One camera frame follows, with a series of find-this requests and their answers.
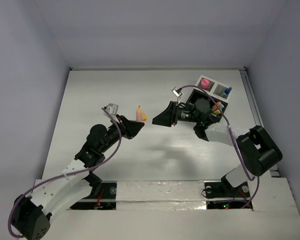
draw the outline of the white tabletop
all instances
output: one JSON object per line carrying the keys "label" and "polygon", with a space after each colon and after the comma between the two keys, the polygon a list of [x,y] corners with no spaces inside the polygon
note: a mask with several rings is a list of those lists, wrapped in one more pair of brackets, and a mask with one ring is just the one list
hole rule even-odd
{"label": "white tabletop", "polygon": [[[169,101],[176,101],[173,87],[195,84],[201,75],[232,86],[225,111],[232,126],[255,126],[238,70],[71,71],[43,179],[60,173],[74,158],[93,125],[111,125],[101,110],[108,103],[118,104],[118,113],[131,120],[140,105],[147,122],[134,139],[122,141],[113,159],[95,171],[102,180],[220,179],[239,164],[233,147],[197,138],[193,123],[179,122],[171,128],[151,124]],[[191,91],[184,89],[184,101]]]}
{"label": "white tabletop", "polygon": [[[43,179],[57,175],[74,158],[93,125],[110,125],[100,109],[108,103],[119,104],[119,113],[132,120],[141,105],[148,120],[134,139],[124,139],[114,158],[95,171],[104,181],[122,181],[117,185],[122,201],[117,210],[67,210],[52,223],[45,240],[300,240],[300,217],[284,178],[271,178],[269,173],[261,177],[253,211],[171,208],[174,194],[183,196],[177,197],[182,201],[191,196],[193,203],[205,201],[202,183],[165,182],[174,192],[162,194],[153,187],[157,183],[144,182],[220,179],[239,164],[232,147],[198,139],[191,123],[171,128],[151,124],[170,100],[176,100],[171,89],[195,84],[200,75],[233,87],[225,111],[233,126],[255,126],[237,70],[70,72]],[[186,190],[179,192],[175,184],[187,186]],[[253,193],[256,181],[248,184]]]}

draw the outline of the purple cable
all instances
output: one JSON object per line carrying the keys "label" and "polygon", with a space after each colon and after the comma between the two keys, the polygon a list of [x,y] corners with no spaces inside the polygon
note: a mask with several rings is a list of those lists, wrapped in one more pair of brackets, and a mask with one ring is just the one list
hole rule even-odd
{"label": "purple cable", "polygon": [[244,209],[246,206],[248,206],[251,203],[252,199],[254,199],[254,197],[256,196],[256,194],[259,190],[259,185],[260,185],[260,178],[257,176],[256,177],[256,188],[255,188],[254,194],[250,197],[249,201],[247,201],[246,204],[241,207],[242,209]]}
{"label": "purple cable", "polygon": [[[244,173],[245,173],[245,175],[246,175],[246,177],[249,179],[249,181],[253,181],[253,180],[255,180],[255,177],[250,177],[250,175],[249,175],[249,173],[248,173],[248,170],[247,170],[247,168],[246,168],[246,166],[245,166],[245,162],[244,162],[244,160],[242,159],[242,156],[241,156],[241,154],[240,154],[240,150],[239,150],[239,147],[238,147],[238,145],[237,145],[237,142],[236,142],[236,140],[235,140],[235,136],[234,136],[234,134],[233,134],[233,132],[231,131],[231,126],[230,126],[230,122],[229,122],[229,120],[228,120],[228,118],[224,115],[224,113],[222,112],[222,110],[219,108],[219,106],[217,105],[217,103],[216,103],[216,101],[207,93],[207,91],[206,90],[204,90],[203,88],[201,88],[201,87],[199,87],[199,86],[196,86],[196,85],[185,85],[185,86],[182,86],[182,87],[180,87],[180,90],[182,90],[182,89],[185,89],[185,88],[195,88],[195,89],[199,89],[199,90],[201,90],[202,92],[204,92],[207,96],[208,96],[208,98],[214,103],[214,105],[218,108],[218,110],[220,111],[220,114],[221,114],[221,116],[225,119],[225,121],[226,121],[226,124],[227,124],[227,126],[228,126],[228,130],[229,130],[229,133],[230,133],[230,138],[231,138],[231,141],[232,141],[232,144],[233,144],[233,146],[234,146],[234,149],[235,149],[235,152],[236,152],[236,154],[238,155],[238,158],[239,158],[239,160],[240,160],[240,163],[241,163],[241,165],[242,165],[242,168],[243,168],[243,170],[244,170]],[[257,192],[258,192],[258,189],[259,189],[259,184],[260,184],[260,179],[259,179],[259,177],[257,177],[257,184],[256,184],[256,189],[255,189],[255,192],[254,192],[254,194],[252,195],[252,197],[249,199],[249,201],[244,201],[244,200],[240,200],[240,199],[238,199],[238,200],[232,200],[231,202],[233,202],[233,201],[238,201],[238,202],[246,202],[246,204],[244,205],[244,206],[242,206],[241,208],[242,209],[244,209],[246,206],[248,206],[250,203],[251,203],[251,201],[254,199],[254,197],[256,196],[256,194],[257,194]],[[228,202],[227,200],[220,200],[220,201],[216,201],[216,202],[218,202],[218,203],[225,203],[225,202]]]}
{"label": "purple cable", "polygon": [[248,170],[247,170],[247,168],[245,166],[245,162],[242,159],[242,156],[240,154],[240,150],[239,150],[238,145],[236,143],[235,136],[234,136],[233,132],[231,131],[230,122],[229,122],[228,118],[224,115],[224,113],[222,112],[222,110],[219,108],[219,106],[217,105],[216,101],[207,93],[206,90],[204,90],[203,88],[201,88],[199,86],[196,86],[196,85],[185,85],[185,86],[180,87],[180,90],[182,90],[184,88],[195,88],[195,89],[199,89],[199,90],[203,91],[208,96],[208,98],[215,104],[215,106],[217,107],[217,109],[220,111],[221,116],[226,121],[226,124],[228,126],[228,130],[229,130],[229,133],[230,133],[230,138],[231,138],[232,144],[234,146],[236,154],[238,155],[238,158],[240,160],[240,163],[242,165],[244,173],[245,173],[246,177],[249,179],[249,181],[253,181],[255,179],[255,177],[251,178],[250,175],[249,175],[249,173],[248,173]]}
{"label": "purple cable", "polygon": [[33,190],[35,190],[36,188],[46,184],[46,183],[49,183],[49,182],[52,182],[54,180],[57,180],[57,179],[61,179],[61,178],[64,178],[66,176],[72,176],[72,175],[76,175],[76,174],[80,174],[80,173],[84,173],[84,172],[87,172],[87,171],[94,171],[95,169],[97,169],[98,167],[102,166],[103,164],[105,164],[106,162],[108,162],[118,151],[119,147],[120,147],[120,144],[121,144],[121,140],[122,140],[122,135],[121,135],[121,131],[120,131],[120,128],[119,128],[119,125],[118,125],[118,122],[104,109],[102,108],[102,110],[105,112],[105,114],[111,119],[111,122],[113,122],[113,124],[115,125],[116,129],[118,130],[118,133],[119,133],[119,142],[118,142],[118,145],[116,146],[116,149],[113,151],[113,153],[106,159],[104,160],[103,162],[99,163],[98,165],[95,165],[95,166],[92,166],[90,168],[86,168],[86,169],[83,169],[83,170],[79,170],[79,171],[73,171],[73,172],[69,172],[67,173],[66,175],[64,174],[61,174],[61,175],[58,175],[58,176],[54,176],[54,177],[51,177],[47,180],[44,180],[42,182],[40,182],[39,184],[33,186],[32,188],[30,188],[28,191],[26,191],[24,194],[22,194],[14,203],[12,209],[11,209],[11,212],[9,214],[9,218],[8,218],[8,231],[10,233],[10,235],[14,238],[17,238],[17,239],[21,239],[23,238],[24,236],[22,235],[17,235],[15,234],[13,231],[12,231],[12,228],[11,228],[11,224],[12,224],[12,216],[13,216],[13,213],[14,211],[16,210],[16,207],[17,205],[20,203],[20,201],[29,193],[31,193]]}
{"label": "purple cable", "polygon": [[217,200],[217,201],[213,201],[214,204],[218,204],[218,203],[232,203],[232,202],[244,202],[246,203],[245,200],[242,199],[232,199],[232,200]]}

